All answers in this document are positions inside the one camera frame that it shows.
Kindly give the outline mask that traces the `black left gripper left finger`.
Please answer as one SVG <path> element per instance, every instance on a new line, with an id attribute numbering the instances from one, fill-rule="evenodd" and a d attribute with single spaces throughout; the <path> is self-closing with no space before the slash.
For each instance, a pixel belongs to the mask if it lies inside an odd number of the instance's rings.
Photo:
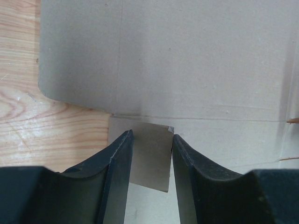
<path id="1" fill-rule="evenodd" d="M 3 224 L 122 224 L 133 154 L 132 130 L 55 172 L 42 166 L 0 169 Z"/>

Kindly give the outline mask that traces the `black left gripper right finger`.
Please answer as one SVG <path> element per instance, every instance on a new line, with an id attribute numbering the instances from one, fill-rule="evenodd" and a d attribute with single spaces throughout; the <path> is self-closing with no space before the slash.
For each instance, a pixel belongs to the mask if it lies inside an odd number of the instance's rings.
<path id="1" fill-rule="evenodd" d="M 296 169 L 229 170 L 174 135 L 172 159 L 183 224 L 296 224 Z"/>

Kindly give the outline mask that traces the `brown cardboard box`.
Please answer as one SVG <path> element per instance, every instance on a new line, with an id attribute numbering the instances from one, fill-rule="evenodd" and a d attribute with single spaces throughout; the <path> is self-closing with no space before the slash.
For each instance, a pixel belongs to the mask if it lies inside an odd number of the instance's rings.
<path id="1" fill-rule="evenodd" d="M 43 0 L 44 96 L 171 126 L 238 173 L 298 168 L 296 0 Z"/>

